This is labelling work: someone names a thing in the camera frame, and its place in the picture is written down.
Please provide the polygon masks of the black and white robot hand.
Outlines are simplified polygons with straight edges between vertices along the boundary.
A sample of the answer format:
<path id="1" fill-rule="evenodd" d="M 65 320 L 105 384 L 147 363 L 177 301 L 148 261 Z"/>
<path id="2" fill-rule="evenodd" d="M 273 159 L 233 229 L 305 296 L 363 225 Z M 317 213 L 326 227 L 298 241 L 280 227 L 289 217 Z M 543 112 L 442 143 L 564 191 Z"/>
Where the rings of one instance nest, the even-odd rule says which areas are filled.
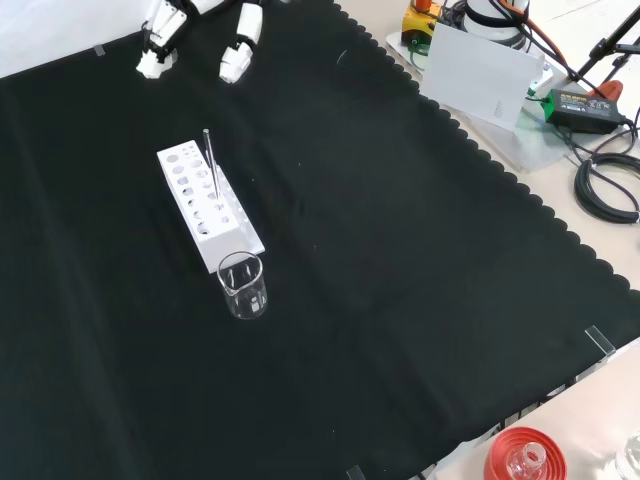
<path id="1" fill-rule="evenodd" d="M 219 13 L 227 1 L 152 1 L 142 24 L 143 49 L 136 71 L 146 79 L 159 79 L 177 62 L 177 46 L 194 22 Z M 219 78 L 235 84 L 246 72 L 259 43 L 263 1 L 242 1 L 236 41 L 224 51 Z"/>

